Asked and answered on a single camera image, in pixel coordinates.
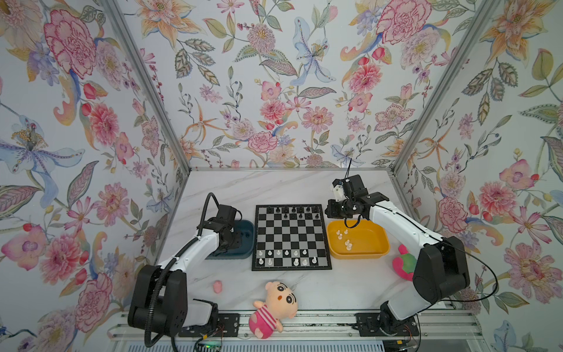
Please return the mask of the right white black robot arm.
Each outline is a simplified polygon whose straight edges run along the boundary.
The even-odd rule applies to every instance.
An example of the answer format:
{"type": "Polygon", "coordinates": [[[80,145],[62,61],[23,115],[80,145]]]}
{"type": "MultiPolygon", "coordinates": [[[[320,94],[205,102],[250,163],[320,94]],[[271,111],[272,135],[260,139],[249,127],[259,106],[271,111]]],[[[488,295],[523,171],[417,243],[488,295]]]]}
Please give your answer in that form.
{"type": "Polygon", "coordinates": [[[463,242],[445,238],[401,211],[380,192],[369,193],[359,175],[332,182],[334,198],[325,215],[330,219],[360,216],[384,228],[416,259],[410,286],[380,307],[380,326],[404,324],[437,302],[469,287],[469,269],[463,242]]]}

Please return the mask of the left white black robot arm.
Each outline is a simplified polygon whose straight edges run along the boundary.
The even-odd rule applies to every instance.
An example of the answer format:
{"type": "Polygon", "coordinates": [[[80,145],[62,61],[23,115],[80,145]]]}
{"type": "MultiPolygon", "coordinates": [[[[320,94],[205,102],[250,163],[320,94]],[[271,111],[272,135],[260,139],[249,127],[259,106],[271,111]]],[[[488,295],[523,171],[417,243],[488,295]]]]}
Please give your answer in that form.
{"type": "Polygon", "coordinates": [[[241,245],[240,236],[234,232],[239,213],[230,205],[218,206],[217,214],[202,220],[196,234],[175,255],[141,269],[133,289],[128,325],[144,332],[146,346],[180,333],[189,315],[187,273],[212,253],[241,245]]]}

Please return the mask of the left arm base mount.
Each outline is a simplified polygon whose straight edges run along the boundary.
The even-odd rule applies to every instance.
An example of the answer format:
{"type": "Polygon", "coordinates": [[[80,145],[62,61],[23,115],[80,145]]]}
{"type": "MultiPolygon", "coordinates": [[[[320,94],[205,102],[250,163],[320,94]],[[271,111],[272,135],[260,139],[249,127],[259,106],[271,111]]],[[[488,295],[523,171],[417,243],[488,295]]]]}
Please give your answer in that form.
{"type": "Polygon", "coordinates": [[[219,313],[217,316],[212,316],[209,322],[204,326],[183,327],[179,337],[237,337],[239,328],[240,314],[219,313]]]}

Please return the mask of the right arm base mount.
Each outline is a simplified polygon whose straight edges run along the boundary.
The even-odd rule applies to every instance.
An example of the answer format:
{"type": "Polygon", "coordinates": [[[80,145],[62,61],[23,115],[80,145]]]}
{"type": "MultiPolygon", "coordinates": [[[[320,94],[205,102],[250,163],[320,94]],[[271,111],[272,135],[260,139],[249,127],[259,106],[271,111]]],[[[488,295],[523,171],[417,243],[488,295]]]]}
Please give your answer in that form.
{"type": "Polygon", "coordinates": [[[361,337],[419,337],[419,326],[415,317],[397,320],[393,315],[379,312],[359,312],[355,315],[354,329],[361,337]]]}

